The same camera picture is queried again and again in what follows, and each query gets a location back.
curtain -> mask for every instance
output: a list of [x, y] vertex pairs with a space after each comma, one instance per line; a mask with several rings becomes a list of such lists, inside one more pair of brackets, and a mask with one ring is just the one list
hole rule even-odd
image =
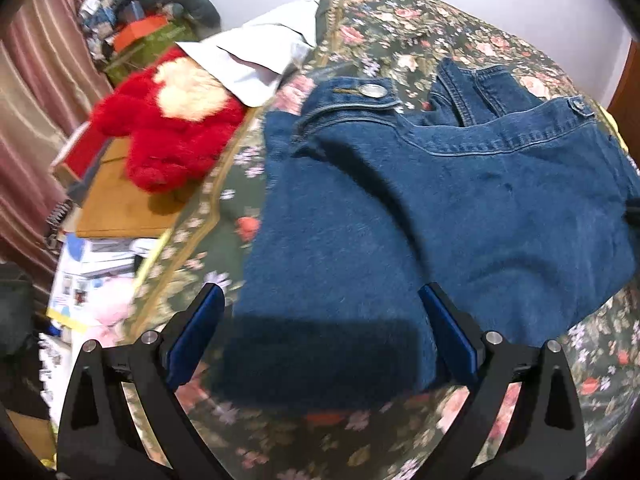
[[20, 76], [67, 136], [111, 91], [96, 71], [78, 27], [84, 0], [26, 0], [4, 37]]
[[30, 275], [44, 304], [56, 269], [45, 220], [65, 198], [49, 164], [111, 91], [76, 24], [82, 1], [25, 0], [0, 41], [0, 258]]

red stuffed animal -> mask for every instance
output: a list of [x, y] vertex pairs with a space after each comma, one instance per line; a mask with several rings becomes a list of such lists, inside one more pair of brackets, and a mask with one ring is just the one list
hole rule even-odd
[[244, 118], [245, 107], [178, 47], [132, 74], [92, 113], [108, 137], [131, 137], [127, 175], [162, 192], [209, 173]]

white fluffy fur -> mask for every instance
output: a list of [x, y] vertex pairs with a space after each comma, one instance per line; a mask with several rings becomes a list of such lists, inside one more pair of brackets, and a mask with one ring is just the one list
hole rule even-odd
[[219, 111], [229, 96], [220, 81], [190, 57], [160, 65], [154, 82], [164, 83], [158, 106], [169, 118], [201, 121]]

metal button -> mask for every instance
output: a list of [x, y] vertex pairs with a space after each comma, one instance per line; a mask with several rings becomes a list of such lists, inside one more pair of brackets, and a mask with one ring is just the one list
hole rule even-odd
[[559, 351], [562, 350], [560, 343], [555, 339], [551, 339], [550, 341], [547, 341], [546, 347], [549, 348], [549, 350], [551, 350], [554, 354], [557, 354]]
[[87, 353], [93, 352], [95, 350], [96, 346], [97, 346], [97, 343], [95, 342], [95, 339], [89, 339], [89, 341], [86, 341], [82, 345], [82, 350], [87, 352]]
[[147, 332], [143, 333], [142, 336], [140, 336], [140, 339], [142, 339], [142, 342], [145, 345], [150, 345], [151, 343], [155, 343], [158, 340], [158, 332], [155, 332], [154, 330], [148, 330]]
[[386, 95], [386, 88], [380, 85], [366, 84], [362, 85], [358, 90], [360, 90], [362, 95], [373, 97], [375, 99], [379, 99]]
[[500, 335], [500, 333], [494, 332], [493, 330], [491, 330], [491, 332], [487, 332], [484, 335], [484, 338], [492, 345], [499, 345], [502, 342], [502, 336]]

floral bedspread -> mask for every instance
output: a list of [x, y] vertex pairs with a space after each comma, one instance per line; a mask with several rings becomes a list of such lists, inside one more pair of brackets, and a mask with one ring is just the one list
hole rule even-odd
[[[318, 48], [271, 108], [300, 113], [316, 81], [341, 74], [391, 77], [404, 107], [419, 109], [425, 107], [436, 64], [445, 56], [470, 68], [506, 64], [542, 98], [578, 93], [535, 47], [438, 0], [322, 0], [317, 26]], [[138, 291], [126, 342], [185, 309], [204, 281], [223, 288], [226, 315], [232, 315], [264, 201], [261, 128], [266, 109], [252, 110], [178, 219]], [[560, 338], [580, 396], [589, 465], [618, 432], [640, 391], [639, 286], [633, 280]], [[207, 387], [223, 344], [224, 324], [177, 397], [203, 440], [238, 479], [408, 480], [466, 398], [464, 388], [452, 387], [396, 399], [374, 412], [295, 416], [249, 410]], [[510, 386], [478, 463], [495, 454], [518, 390], [517, 384]], [[148, 452], [164, 462], [135, 392], [129, 389], [127, 396]]]

